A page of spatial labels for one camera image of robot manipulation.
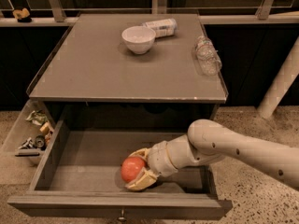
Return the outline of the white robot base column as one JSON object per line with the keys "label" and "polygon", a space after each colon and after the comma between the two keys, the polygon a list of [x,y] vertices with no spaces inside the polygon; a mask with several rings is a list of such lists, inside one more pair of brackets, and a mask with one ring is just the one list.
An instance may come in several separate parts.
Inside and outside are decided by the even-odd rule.
{"label": "white robot base column", "polygon": [[299,76],[299,37],[294,42],[286,60],[280,67],[271,86],[259,104],[257,111],[264,119],[269,119],[292,83]]}

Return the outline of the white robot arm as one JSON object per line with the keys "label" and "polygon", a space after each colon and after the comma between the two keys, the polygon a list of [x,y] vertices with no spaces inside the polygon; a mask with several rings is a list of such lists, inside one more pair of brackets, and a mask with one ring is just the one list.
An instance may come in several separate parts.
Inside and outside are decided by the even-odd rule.
{"label": "white robot arm", "polygon": [[209,119],[194,121],[186,134],[132,153],[146,166],[126,188],[140,191],[178,170],[208,165],[224,156],[237,159],[299,190],[299,149],[240,133]]}

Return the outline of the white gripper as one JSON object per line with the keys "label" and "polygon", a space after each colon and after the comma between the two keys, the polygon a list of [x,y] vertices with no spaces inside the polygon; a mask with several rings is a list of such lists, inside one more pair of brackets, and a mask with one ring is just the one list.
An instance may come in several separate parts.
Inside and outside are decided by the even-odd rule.
{"label": "white gripper", "polygon": [[139,157],[147,161],[150,168],[150,170],[143,168],[137,178],[125,185],[127,189],[132,191],[146,189],[153,185],[159,176],[168,177],[178,171],[171,162],[166,141],[154,145],[151,149],[140,148],[131,153],[130,157]]}

